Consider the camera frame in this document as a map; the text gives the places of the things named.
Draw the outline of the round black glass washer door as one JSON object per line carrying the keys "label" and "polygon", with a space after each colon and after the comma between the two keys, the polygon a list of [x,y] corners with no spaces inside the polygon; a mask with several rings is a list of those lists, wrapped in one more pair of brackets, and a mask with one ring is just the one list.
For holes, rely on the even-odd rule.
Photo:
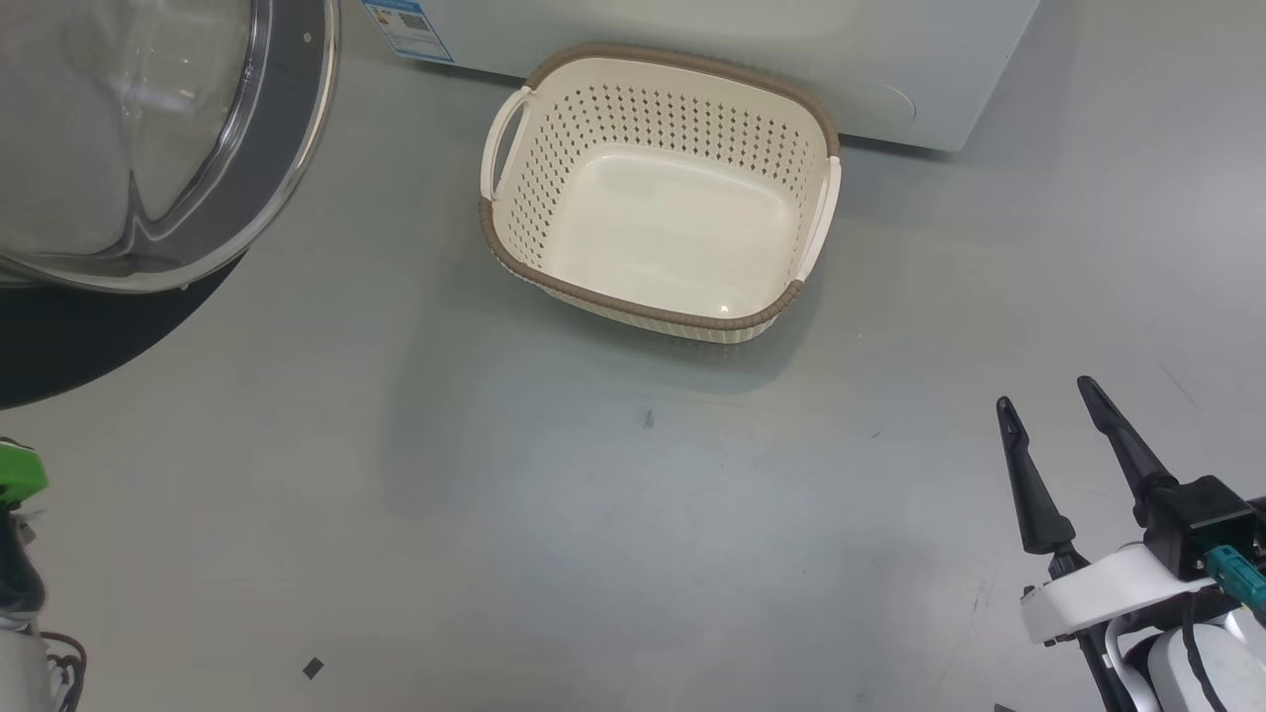
{"label": "round black glass washer door", "polygon": [[0,410],[187,321],[311,166],[339,0],[0,0]]}

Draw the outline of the white front-load washing machine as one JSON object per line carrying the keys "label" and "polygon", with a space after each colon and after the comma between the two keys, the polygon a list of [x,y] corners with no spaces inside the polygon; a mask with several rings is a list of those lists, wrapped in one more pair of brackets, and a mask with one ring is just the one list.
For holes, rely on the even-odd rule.
{"label": "white front-load washing machine", "polygon": [[453,65],[524,79],[570,46],[655,46],[814,95],[846,136],[962,149],[1039,0],[414,0]]}

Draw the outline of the blue energy label sticker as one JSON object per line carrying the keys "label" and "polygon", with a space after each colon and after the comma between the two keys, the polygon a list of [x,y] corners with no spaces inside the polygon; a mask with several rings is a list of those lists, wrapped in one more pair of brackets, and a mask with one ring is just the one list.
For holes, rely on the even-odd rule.
{"label": "blue energy label sticker", "polygon": [[453,65],[442,38],[414,0],[360,0],[394,54]]}

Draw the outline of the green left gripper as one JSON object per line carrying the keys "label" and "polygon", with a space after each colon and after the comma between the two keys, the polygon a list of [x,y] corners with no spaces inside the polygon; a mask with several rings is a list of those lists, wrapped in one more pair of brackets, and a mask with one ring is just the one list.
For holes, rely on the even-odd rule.
{"label": "green left gripper", "polygon": [[46,462],[35,450],[0,440],[0,505],[22,505],[48,486]]}

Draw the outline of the cream perforated laundry basket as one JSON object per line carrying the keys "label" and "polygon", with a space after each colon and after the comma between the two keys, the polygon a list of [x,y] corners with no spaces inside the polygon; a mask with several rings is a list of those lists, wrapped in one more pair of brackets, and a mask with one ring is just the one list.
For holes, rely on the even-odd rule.
{"label": "cream perforated laundry basket", "polygon": [[841,198],[809,92],[704,54],[580,44],[503,101],[480,167],[487,248],[610,321],[738,345],[803,293]]}

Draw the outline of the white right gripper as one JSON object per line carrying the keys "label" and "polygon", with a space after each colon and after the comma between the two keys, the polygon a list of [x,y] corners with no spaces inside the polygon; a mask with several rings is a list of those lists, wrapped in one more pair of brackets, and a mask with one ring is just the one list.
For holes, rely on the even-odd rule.
{"label": "white right gripper", "polygon": [[[1094,378],[1079,378],[1077,388],[1093,424],[1112,443],[1136,505],[1144,505],[1155,490],[1177,486],[1177,479]],[[996,400],[996,418],[1023,550],[1053,556],[1070,552],[1075,528],[1050,497],[1031,456],[1031,433],[1009,398]],[[1031,644],[1047,644],[1212,584],[1212,578],[1181,580],[1147,546],[1131,544],[1090,568],[1025,593],[1020,614]]]}

